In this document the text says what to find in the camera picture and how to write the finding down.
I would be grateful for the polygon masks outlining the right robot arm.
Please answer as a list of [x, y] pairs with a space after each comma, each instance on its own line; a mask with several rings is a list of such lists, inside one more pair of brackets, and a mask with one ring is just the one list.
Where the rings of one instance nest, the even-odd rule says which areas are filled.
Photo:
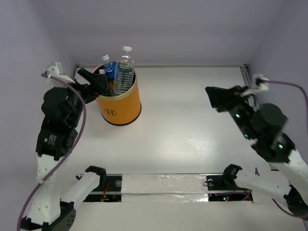
[[252, 149], [288, 180], [287, 183], [278, 184], [230, 164], [218, 182], [228, 189], [246, 188], [266, 195], [287, 207], [290, 216], [307, 220], [308, 166], [295, 143], [282, 131], [287, 117], [272, 103], [262, 104], [258, 109], [248, 103], [251, 95], [268, 91], [268, 85], [262, 83], [252, 89], [240, 86], [230, 89], [206, 87], [205, 90], [212, 108], [219, 113], [229, 113], [244, 138], [254, 141]]

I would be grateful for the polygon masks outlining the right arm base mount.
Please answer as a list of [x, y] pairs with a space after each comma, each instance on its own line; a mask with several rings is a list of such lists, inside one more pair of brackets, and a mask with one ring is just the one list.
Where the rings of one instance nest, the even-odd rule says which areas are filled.
[[203, 183], [207, 187], [210, 202], [248, 201], [253, 202], [252, 191], [236, 185], [236, 174], [242, 170], [240, 166], [230, 164], [222, 174], [209, 175]]

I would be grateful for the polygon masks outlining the blue label water bottle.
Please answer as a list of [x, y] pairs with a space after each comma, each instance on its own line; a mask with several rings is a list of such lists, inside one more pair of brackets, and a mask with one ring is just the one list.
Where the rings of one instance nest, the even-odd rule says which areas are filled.
[[103, 68], [108, 77], [108, 81], [114, 81], [115, 71], [116, 71], [116, 62], [111, 61], [107, 54], [102, 56], [102, 61], [103, 61]]

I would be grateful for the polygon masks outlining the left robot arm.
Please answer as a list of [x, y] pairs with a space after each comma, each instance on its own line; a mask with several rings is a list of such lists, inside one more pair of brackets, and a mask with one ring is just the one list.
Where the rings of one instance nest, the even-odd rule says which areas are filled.
[[105, 74], [85, 69], [78, 73], [85, 84], [52, 69], [42, 74], [53, 87], [43, 97], [44, 119], [36, 144], [37, 184], [20, 212], [19, 231], [71, 229], [80, 204], [93, 190], [106, 186], [105, 169], [90, 166], [74, 186], [61, 192], [66, 164], [85, 128], [86, 105], [107, 92]]

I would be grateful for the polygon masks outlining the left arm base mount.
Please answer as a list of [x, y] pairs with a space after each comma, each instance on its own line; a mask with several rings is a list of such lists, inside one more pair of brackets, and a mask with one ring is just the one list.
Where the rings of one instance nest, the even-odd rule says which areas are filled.
[[104, 186], [94, 189], [84, 202], [121, 202], [122, 175], [107, 175]]

